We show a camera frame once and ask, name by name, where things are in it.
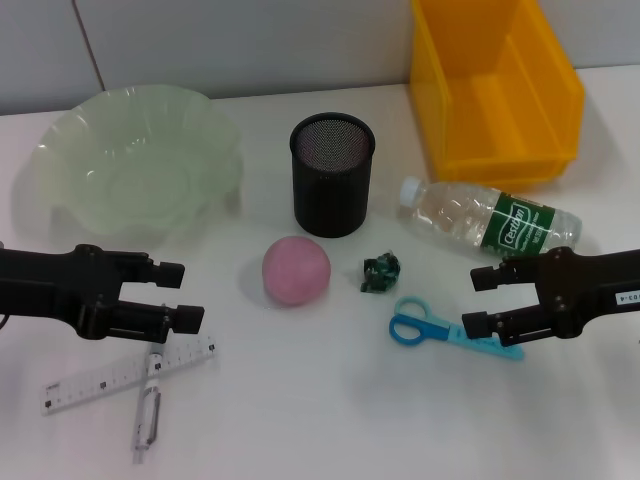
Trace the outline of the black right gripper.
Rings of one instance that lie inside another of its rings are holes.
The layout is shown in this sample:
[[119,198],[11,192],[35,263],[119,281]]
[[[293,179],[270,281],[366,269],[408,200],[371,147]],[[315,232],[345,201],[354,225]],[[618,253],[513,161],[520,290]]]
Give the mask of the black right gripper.
[[639,310],[637,250],[583,256],[559,247],[538,257],[506,257],[497,267],[473,269],[470,276],[476,292],[535,284],[543,310],[525,307],[462,316],[468,338],[496,334],[504,347],[543,339],[544,318],[553,336],[572,339],[593,319]]

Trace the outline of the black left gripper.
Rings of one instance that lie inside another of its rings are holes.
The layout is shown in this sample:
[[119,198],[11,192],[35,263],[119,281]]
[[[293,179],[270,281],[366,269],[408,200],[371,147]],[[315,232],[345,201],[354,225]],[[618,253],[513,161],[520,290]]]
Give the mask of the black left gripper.
[[[123,255],[123,276],[116,255],[79,245],[64,254],[1,251],[1,314],[56,319],[87,340],[108,336],[110,310],[117,304],[123,281],[154,283],[179,289],[182,264],[155,264],[146,253]],[[204,317],[201,306],[170,308],[119,303],[119,337],[165,343],[169,331],[196,335]]]

